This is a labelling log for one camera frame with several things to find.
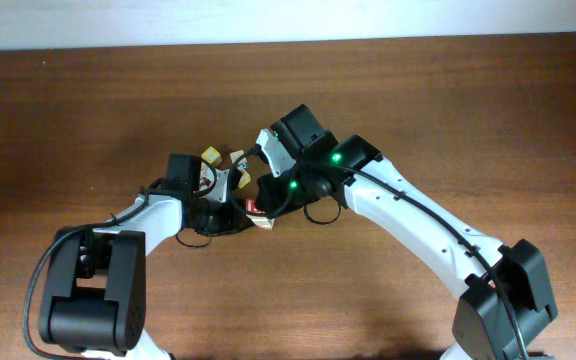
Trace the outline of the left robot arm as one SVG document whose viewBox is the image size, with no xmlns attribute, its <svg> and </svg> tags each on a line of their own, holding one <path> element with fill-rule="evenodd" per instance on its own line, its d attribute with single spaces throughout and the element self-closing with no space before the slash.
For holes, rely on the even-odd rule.
<svg viewBox="0 0 576 360">
<path fill-rule="evenodd" d="M 59 230 L 41 260 L 41 340 L 68 359 L 172 358 L 145 329 L 147 256 L 184 229 L 213 239 L 252 225 L 225 202 L 157 194 L 106 222 Z"/>
</svg>

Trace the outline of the plain wooden picture block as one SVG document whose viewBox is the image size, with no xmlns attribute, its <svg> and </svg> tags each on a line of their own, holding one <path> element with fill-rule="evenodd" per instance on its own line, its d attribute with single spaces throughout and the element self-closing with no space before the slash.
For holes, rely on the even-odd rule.
<svg viewBox="0 0 576 360">
<path fill-rule="evenodd" d="M 274 227 L 274 219 L 268 218 L 264 215 L 261 216 L 252 216 L 249 215 L 249 218 L 254 223 L 255 226 L 265 229 L 265 230 L 272 230 Z"/>
</svg>

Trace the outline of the red letter U block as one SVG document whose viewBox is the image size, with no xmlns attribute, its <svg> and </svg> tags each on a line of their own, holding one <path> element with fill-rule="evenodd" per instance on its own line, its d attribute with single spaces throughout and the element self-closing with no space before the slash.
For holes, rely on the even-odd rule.
<svg viewBox="0 0 576 360">
<path fill-rule="evenodd" d="M 246 200 L 246 210 L 255 214 L 260 214 L 260 211 L 255 206 L 255 201 L 253 199 Z"/>
</svg>

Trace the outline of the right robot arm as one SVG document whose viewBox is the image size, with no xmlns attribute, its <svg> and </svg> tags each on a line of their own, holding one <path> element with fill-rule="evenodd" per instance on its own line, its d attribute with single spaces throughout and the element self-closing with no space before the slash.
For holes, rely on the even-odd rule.
<svg viewBox="0 0 576 360">
<path fill-rule="evenodd" d="M 525 239 L 513 246 L 461 221 L 410 184 L 365 139 L 326 132 L 305 141 L 264 129 L 255 148 L 280 189 L 311 200 L 332 196 L 416 255 L 457 299 L 455 342 L 445 359 L 528 359 L 557 317 L 545 257 Z"/>
</svg>

